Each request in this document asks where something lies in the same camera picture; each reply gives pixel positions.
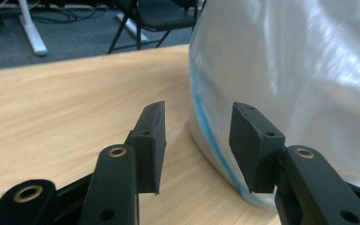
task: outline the light wood surface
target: light wood surface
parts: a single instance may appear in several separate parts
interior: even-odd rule
[[[61,188],[123,143],[145,105],[166,101],[160,195],[141,194],[141,224],[279,224],[244,201],[188,130],[188,45],[0,70],[0,197],[28,179]]]

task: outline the chair seat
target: chair seat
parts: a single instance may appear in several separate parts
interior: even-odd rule
[[[170,0],[139,0],[140,21],[151,31],[191,27],[195,18]]]

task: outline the chair leg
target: chair leg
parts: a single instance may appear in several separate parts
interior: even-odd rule
[[[116,42],[118,42],[119,37],[121,36],[122,31],[125,28],[125,24],[127,23],[129,16],[124,15],[124,19],[122,20],[121,24],[119,25],[118,31],[116,31],[116,35],[113,38],[113,41],[111,43],[110,49],[108,50],[107,54],[111,54],[113,52],[113,48],[116,45]]]
[[[162,44],[162,42],[165,40],[165,38],[171,33],[172,30],[168,30],[165,35],[162,37],[162,39],[159,41],[159,43],[157,44],[156,48],[159,48],[160,44]]]
[[[138,24],[137,24],[136,39],[137,39],[137,50],[141,50],[142,49],[142,28]]]

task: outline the screw hole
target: screw hole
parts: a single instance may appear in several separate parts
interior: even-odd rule
[[[340,215],[344,219],[346,219],[347,221],[349,221],[351,223],[359,223],[358,217],[352,212],[349,212],[349,211],[346,211],[346,210],[341,210]]]
[[[102,221],[107,221],[112,219],[115,216],[115,211],[113,209],[104,209],[98,215],[99,219]]]
[[[296,150],[297,155],[302,158],[314,158],[315,155],[313,152],[307,150],[307,149],[297,149]]]
[[[267,136],[269,136],[269,137],[274,137],[274,136],[276,136],[276,134],[273,133],[273,132],[266,132],[265,135],[267,135]]]
[[[16,203],[26,203],[42,193],[43,187],[42,186],[29,186],[24,187],[17,191],[17,193],[13,197],[13,201]]]
[[[112,149],[112,150],[108,153],[108,155],[109,155],[110,157],[117,158],[117,157],[123,156],[126,152],[127,152],[127,150],[126,150],[125,148],[117,147],[117,148]]]

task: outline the white bag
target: white bag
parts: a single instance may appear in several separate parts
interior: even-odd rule
[[[245,198],[274,207],[272,196],[248,194],[230,150],[235,101],[360,187],[360,0],[209,0],[189,66],[191,132]]]

